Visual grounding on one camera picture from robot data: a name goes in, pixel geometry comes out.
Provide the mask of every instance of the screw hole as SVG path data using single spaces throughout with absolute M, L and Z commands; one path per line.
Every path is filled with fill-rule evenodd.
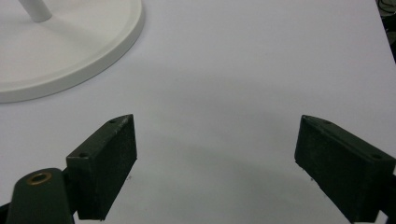
M 41 183 L 46 182 L 52 177 L 51 173 L 40 173 L 36 175 L 32 175 L 28 180 L 27 183 L 29 185 L 39 185 Z
M 86 152 L 81 152 L 81 153 L 79 153 L 79 156 L 80 156 L 81 158 L 87 158 L 88 156 L 90 156 L 90 154 L 88 154 L 88 153 L 86 153 Z
M 373 154 L 372 157 L 377 160 L 381 160 L 382 157 L 380 155 Z

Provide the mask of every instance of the white circular base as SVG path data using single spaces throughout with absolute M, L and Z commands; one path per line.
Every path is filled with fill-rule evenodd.
M 141 0 L 45 3 L 52 18 L 33 22 L 18 1 L 1 2 L 0 103 L 50 95 L 99 74 L 143 29 Z

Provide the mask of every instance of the white surface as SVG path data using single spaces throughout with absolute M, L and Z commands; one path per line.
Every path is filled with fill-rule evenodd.
M 17 1 L 1 3 L 0 103 L 46 96 L 96 76 L 134 44 L 144 24 L 141 0 L 46 3 L 54 16 L 40 23 Z
M 105 121 L 134 113 L 138 160 L 105 223 L 347 224 L 293 154 L 307 114 L 396 157 L 396 65 L 375 1 L 144 7 L 134 50 L 105 72 L 0 105 L 0 203 L 20 177 L 64 168 Z
M 42 22 L 51 18 L 52 14 L 42 0 L 19 0 L 32 21 Z

